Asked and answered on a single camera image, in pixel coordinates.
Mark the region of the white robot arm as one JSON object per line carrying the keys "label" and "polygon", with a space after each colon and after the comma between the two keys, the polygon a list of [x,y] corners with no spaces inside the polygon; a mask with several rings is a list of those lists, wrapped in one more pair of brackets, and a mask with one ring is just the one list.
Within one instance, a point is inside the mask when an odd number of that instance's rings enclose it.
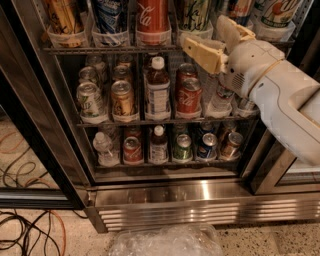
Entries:
{"label": "white robot arm", "polygon": [[260,110],[271,134],[297,158],[320,164],[320,84],[285,59],[272,44],[221,15],[219,39],[184,33],[181,47],[210,74],[224,75],[224,86]]}

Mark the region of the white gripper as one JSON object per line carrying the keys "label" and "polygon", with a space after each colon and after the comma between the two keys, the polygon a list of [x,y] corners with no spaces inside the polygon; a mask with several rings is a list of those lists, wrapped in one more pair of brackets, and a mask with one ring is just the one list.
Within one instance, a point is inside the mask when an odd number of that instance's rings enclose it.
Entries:
{"label": "white gripper", "polygon": [[[218,38],[226,45],[188,33],[180,36],[180,45],[207,73],[226,72],[224,86],[240,97],[247,98],[254,84],[282,61],[285,54],[269,42],[255,40],[254,32],[227,16],[218,17],[216,29]],[[225,54],[226,49],[230,53],[229,58]]]}

